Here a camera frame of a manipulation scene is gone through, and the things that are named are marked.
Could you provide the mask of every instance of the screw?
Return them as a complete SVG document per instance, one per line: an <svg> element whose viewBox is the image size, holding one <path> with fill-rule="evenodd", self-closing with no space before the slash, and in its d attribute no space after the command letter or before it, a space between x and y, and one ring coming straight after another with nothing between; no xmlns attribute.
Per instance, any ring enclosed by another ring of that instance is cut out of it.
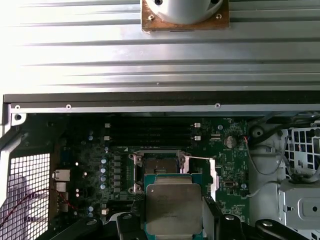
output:
<svg viewBox="0 0 320 240"><path fill-rule="evenodd" d="M225 216L225 219L232 221L232 220L235 220L235 217L232 215L227 215L227 216Z"/></svg>
<svg viewBox="0 0 320 240"><path fill-rule="evenodd" d="M272 222L270 222L270 221L263 221L262 225L265 226L265 227L272 227L273 226Z"/></svg>
<svg viewBox="0 0 320 240"><path fill-rule="evenodd" d="M154 20L155 20L155 16L150 15L150 16L148 17L148 19L149 19L149 21L154 21Z"/></svg>

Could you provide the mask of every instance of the motherboard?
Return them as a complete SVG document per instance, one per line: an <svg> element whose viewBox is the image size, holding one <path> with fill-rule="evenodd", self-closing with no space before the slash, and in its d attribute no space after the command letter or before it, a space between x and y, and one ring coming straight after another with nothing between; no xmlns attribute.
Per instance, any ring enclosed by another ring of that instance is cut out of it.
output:
<svg viewBox="0 0 320 240"><path fill-rule="evenodd" d="M68 199L77 210L63 212L106 222L130 210L145 175L200 173L202 195L212 195L215 182L222 212L249 223L247 132L243 118L77 116L63 135L59 165L70 169Z"/></svg>

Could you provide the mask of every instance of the ribbed metal panel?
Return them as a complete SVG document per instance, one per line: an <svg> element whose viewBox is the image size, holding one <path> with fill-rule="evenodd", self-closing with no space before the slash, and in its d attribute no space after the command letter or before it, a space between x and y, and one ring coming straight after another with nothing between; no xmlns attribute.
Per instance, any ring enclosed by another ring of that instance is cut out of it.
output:
<svg viewBox="0 0 320 240"><path fill-rule="evenodd" d="M151 33L139 0L19 4L10 93L320 90L320 0L233 1L230 29Z"/></svg>

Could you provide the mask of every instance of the silver metal plate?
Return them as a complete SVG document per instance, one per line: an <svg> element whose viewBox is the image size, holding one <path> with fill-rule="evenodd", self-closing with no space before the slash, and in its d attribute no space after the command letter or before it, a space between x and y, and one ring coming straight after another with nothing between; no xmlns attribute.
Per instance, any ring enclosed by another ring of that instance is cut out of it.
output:
<svg viewBox="0 0 320 240"><path fill-rule="evenodd" d="M146 188L146 231L151 235L194 235L202 230L198 184L150 184Z"/></svg>

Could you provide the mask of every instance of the white cylindrical object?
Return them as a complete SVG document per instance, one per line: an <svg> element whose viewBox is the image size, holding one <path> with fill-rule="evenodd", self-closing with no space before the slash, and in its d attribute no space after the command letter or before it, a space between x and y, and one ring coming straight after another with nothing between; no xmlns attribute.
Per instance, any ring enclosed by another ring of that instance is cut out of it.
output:
<svg viewBox="0 0 320 240"><path fill-rule="evenodd" d="M189 25L212 17L221 7L223 0L212 4L211 0L162 0L160 5L155 0L146 0L154 14L168 23Z"/></svg>

